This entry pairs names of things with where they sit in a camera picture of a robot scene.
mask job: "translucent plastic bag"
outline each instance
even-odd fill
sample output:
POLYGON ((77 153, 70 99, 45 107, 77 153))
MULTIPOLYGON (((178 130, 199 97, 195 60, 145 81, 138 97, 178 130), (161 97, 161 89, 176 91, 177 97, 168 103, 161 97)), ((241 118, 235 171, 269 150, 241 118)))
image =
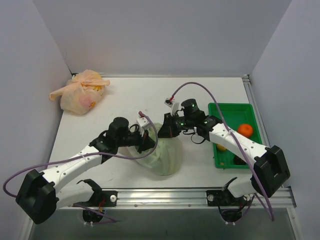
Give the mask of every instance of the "translucent plastic bag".
POLYGON ((85 70, 68 80, 65 87, 50 93, 49 99, 54 101, 61 96, 62 110, 83 115, 102 99, 105 86, 108 85, 110 81, 103 80, 99 73, 85 70))
MULTIPOLYGON (((155 127, 157 131, 161 128, 160 123, 156 123, 155 127)), ((155 140, 155 131, 151 128, 149 130, 149 136, 155 140)), ((139 157, 145 155, 147 152, 138 153, 134 146, 127 148, 129 153, 133 157, 139 157)), ((159 138, 158 145, 155 151, 144 158, 136 160, 139 164, 149 169, 156 175, 170 175, 177 172, 182 164, 183 159, 183 148, 181 141, 175 138, 159 138)))

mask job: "tabletop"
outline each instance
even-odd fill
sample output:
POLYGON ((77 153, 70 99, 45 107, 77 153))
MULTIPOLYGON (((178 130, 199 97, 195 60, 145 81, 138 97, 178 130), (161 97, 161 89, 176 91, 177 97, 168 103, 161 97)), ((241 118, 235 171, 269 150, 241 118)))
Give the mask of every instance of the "tabletop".
MULTIPOLYGON (((170 108, 166 98, 183 83, 198 82, 206 86, 219 103, 248 103, 240 77, 105 77, 110 86, 104 96, 87 114, 79 116, 64 112, 57 131, 50 162, 72 157, 95 139, 116 117, 135 123, 138 112, 148 115, 154 123, 163 123, 170 108)), ((197 85, 186 85, 175 100, 194 98, 201 110, 208 114, 210 96, 197 85)), ((183 162, 178 172, 158 176, 134 160, 112 157, 104 164, 84 172, 69 183, 92 179, 102 188, 202 188, 222 187, 234 177, 250 174, 248 169, 218 169, 214 163, 213 144, 197 145, 190 136, 180 135, 183 162)))

